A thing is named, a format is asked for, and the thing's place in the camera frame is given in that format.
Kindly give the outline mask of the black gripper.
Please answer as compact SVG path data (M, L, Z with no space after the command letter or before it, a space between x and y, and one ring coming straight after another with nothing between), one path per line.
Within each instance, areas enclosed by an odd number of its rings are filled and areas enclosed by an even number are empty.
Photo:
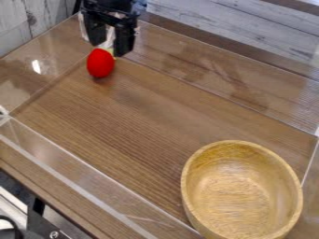
M82 0L82 16L93 46L106 41L106 25L115 27L114 54L122 57L133 51L138 18L147 9L147 0Z

